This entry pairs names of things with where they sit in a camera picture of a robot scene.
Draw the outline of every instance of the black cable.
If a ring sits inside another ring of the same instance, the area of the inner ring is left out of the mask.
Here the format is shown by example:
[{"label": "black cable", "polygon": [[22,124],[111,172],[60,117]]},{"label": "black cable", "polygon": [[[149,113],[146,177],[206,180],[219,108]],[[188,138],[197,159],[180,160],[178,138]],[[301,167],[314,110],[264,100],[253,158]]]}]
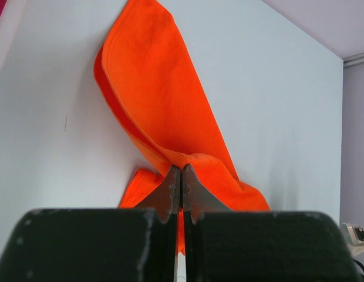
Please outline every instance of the black cable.
[{"label": "black cable", "polygon": [[360,269],[362,269],[363,271],[363,278],[364,278],[364,265],[360,262],[360,261],[357,261],[353,258],[353,261],[359,266]]}]

